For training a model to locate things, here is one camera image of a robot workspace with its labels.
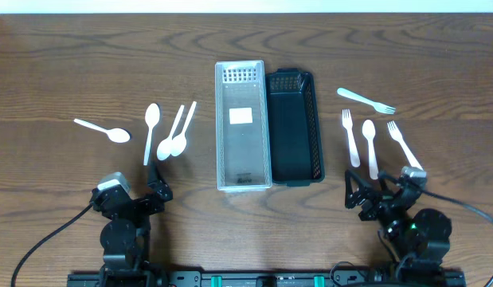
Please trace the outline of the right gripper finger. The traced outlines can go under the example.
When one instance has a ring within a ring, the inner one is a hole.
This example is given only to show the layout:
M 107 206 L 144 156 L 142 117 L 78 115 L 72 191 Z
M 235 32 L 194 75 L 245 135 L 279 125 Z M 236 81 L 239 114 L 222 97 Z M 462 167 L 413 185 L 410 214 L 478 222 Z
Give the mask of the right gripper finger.
M 388 182 L 393 182 L 393 177 L 389 175 L 386 171 L 380 171 L 378 173 L 378 182 L 381 187 L 381 192 L 383 195 L 393 195 L 393 192 L 388 188 Z
M 345 171 L 346 195 L 365 195 L 372 192 L 373 187 L 354 171 Z

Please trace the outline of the white fork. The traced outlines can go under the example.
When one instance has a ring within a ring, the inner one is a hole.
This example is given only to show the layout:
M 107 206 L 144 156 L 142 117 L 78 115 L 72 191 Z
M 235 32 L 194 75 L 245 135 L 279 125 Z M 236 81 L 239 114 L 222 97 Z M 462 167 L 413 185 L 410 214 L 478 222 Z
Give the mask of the white fork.
M 391 138 L 400 144 L 402 151 L 404 152 L 407 160 L 410 163 L 410 166 L 422 170 L 423 167 L 420 165 L 414 154 L 409 149 L 396 123 L 394 121 L 390 121 L 387 123 L 387 127 Z
M 358 149 L 354 140 L 353 121 L 349 109 L 342 110 L 342 126 L 346 129 L 348 147 L 350 153 L 350 164 L 353 167 L 359 167 L 361 162 L 359 159 Z

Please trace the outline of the pale green plastic fork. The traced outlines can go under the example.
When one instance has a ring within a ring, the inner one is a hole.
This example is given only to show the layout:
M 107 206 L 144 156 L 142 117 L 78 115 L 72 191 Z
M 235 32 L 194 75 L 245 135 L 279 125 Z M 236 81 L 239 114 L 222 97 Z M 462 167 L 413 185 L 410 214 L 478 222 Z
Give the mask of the pale green plastic fork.
M 383 114 L 390 114 L 390 115 L 393 115 L 396 112 L 395 107 L 367 99 L 364 96 L 361 96 L 361 95 L 357 94 L 356 92 L 352 92 L 346 88 L 338 88 L 337 93 L 340 96 L 343 96 L 347 99 L 355 100 L 355 101 L 363 103 L 363 104 L 368 104 L 369 106 L 373 107 L 376 112 L 380 112 Z

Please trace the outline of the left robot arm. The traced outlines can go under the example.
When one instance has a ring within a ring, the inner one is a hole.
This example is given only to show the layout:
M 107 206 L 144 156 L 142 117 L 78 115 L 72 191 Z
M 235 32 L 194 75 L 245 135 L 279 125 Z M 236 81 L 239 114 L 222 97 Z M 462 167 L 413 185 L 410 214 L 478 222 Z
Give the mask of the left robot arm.
M 102 285 L 130 281 L 154 286 L 166 278 L 161 268 L 149 262 L 150 216 L 165 210 L 173 192 L 155 163 L 149 167 L 147 185 L 151 193 L 132 199 L 130 183 L 122 173 L 114 172 L 92 190 L 90 205 L 110 220 L 100 234 L 104 248 Z

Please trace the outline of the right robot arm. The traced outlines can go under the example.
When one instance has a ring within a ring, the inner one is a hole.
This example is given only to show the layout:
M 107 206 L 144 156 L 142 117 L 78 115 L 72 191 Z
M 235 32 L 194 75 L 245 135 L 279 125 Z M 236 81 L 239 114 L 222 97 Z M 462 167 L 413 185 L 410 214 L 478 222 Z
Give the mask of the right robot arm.
M 345 171 L 345 207 L 360 206 L 362 221 L 377 221 L 390 243 L 393 267 L 390 277 L 402 282 L 443 285 L 440 267 L 450 249 L 451 220 L 434 209 L 420 210 L 410 217 L 408 209 L 422 195 L 426 172 L 418 167 L 403 167 L 398 178 L 382 171 L 378 190 L 352 170 Z

